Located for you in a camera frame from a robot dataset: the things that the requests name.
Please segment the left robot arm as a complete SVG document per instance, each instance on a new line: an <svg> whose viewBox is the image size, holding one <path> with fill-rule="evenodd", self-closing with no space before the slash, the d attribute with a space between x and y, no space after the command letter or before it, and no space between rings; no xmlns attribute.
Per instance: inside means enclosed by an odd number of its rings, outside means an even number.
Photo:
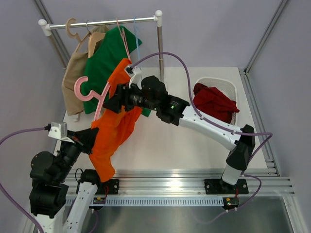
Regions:
<svg viewBox="0 0 311 233"><path fill-rule="evenodd" d="M78 193L66 220L63 219L68 185L65 179L80 154L91 154L99 129L68 131L56 155L42 151L31 161L31 213L45 233L80 233L95 194L104 189L104 181L93 169L81 174Z"/></svg>

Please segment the thick pink hanger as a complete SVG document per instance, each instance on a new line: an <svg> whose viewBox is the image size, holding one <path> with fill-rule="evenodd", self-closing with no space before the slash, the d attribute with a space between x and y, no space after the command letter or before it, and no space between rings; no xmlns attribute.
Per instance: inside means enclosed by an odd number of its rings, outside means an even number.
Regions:
<svg viewBox="0 0 311 233"><path fill-rule="evenodd" d="M93 98L98 100L97 108L96 108L96 111L94 114L94 119L93 119L94 121L96 121L100 118L100 114L101 114L101 110L102 110L102 107L104 104L104 100L105 100L106 95L108 94L108 91L109 91L111 85L109 82L107 82L101 94L98 94L94 90L91 90L89 92L89 94L85 96L81 93L81 85L87 81L88 81L87 76L82 76L82 77L78 78L74 84L74 93L75 93L75 96L79 100L84 101L84 102L90 101Z"/></svg>

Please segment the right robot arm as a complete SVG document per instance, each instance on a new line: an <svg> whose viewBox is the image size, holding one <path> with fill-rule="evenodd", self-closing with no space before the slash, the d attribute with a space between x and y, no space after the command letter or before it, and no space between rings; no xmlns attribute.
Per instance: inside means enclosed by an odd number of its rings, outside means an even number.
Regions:
<svg viewBox="0 0 311 233"><path fill-rule="evenodd" d="M225 126L216 118L197 113L188 101L170 95L165 84L155 76L144 78L140 84L118 84L115 94L104 103L104 108L117 114L134 107L154 110L161 121L195 130L224 146L229 155L216 188L230 193L239 187L240 176L246 171L255 148L252 126Z"/></svg>

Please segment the orange t shirt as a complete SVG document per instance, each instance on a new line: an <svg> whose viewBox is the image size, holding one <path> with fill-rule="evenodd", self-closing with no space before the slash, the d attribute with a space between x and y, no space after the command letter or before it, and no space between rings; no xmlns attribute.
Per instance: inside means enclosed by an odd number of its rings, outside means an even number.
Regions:
<svg viewBox="0 0 311 233"><path fill-rule="evenodd" d="M92 122L91 129L97 128L99 131L89 158L101 182L104 183L114 176L115 169L111 164L111 157L132 134L141 113L142 109L139 107L134 107L129 112L122 107L119 114L105 110L98 120Z"/></svg>

